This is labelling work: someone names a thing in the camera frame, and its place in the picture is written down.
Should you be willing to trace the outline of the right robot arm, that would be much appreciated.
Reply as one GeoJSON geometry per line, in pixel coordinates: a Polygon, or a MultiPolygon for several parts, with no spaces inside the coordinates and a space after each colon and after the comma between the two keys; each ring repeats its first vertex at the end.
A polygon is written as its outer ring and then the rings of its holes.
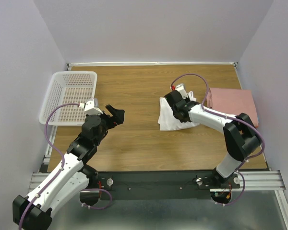
{"type": "Polygon", "coordinates": [[[200,185],[220,187],[236,172],[260,145],[264,144],[249,116],[227,115],[192,101],[189,96],[173,90],[165,95],[173,116],[182,123],[195,122],[224,135],[227,154],[206,178],[198,178],[200,185]]]}

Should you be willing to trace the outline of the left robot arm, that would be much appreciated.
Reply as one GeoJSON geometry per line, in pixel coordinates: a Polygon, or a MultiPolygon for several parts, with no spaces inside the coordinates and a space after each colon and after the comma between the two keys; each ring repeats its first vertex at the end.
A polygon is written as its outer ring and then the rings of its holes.
{"type": "Polygon", "coordinates": [[[17,196],[12,203],[13,221],[21,230],[46,230],[52,219],[73,196],[97,183],[97,172],[87,162],[108,130],[123,124],[124,110],[106,105],[109,115],[89,101],[78,104],[86,118],[78,137],[70,144],[57,167],[26,196],[17,196]]]}

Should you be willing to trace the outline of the white t shirt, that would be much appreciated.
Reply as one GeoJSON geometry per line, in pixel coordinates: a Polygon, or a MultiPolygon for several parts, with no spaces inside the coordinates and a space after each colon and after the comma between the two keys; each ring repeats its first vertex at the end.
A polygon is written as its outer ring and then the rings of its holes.
{"type": "Polygon", "coordinates": [[[158,124],[160,125],[160,131],[178,131],[193,128],[199,125],[199,123],[195,122],[182,123],[178,119],[176,119],[165,97],[160,97],[159,103],[160,103],[160,116],[158,119],[158,124]]]}

